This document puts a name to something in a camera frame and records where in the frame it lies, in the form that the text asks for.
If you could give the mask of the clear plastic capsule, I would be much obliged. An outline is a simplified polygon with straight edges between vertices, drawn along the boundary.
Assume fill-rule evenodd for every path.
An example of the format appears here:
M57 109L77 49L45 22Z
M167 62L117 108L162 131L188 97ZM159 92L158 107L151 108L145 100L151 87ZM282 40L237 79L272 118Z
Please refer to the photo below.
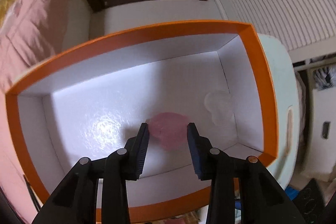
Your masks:
M212 122L216 126L225 125L234 115L231 95L227 91L215 90L207 93L204 99L204 105L211 114Z

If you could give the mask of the pink plastic capsule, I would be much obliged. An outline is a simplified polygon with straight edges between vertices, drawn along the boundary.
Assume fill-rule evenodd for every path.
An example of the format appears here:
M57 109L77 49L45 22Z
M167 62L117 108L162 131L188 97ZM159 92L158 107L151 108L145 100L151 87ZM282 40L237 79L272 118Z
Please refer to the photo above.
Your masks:
M149 133L166 151L179 149L187 142L189 118L178 113L159 113L148 121Z

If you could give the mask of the orange storage box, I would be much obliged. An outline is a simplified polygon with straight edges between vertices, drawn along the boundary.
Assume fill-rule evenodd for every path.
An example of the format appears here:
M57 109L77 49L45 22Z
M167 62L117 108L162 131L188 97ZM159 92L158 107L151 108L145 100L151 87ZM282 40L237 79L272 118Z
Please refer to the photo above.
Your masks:
M216 126L207 93L230 93L231 120ZM224 20L152 24L67 50L19 77L6 93L15 152L46 203L83 157L107 157L159 113L185 115L228 155L278 155L273 77L255 28Z

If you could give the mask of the pink duvet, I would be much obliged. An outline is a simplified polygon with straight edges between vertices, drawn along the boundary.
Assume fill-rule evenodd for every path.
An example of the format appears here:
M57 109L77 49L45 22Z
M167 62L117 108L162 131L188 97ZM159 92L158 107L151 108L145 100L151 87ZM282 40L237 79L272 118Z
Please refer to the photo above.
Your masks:
M27 69L60 53L70 0L16 0L1 28L1 193L19 217L31 223L31 201L9 131L5 93Z

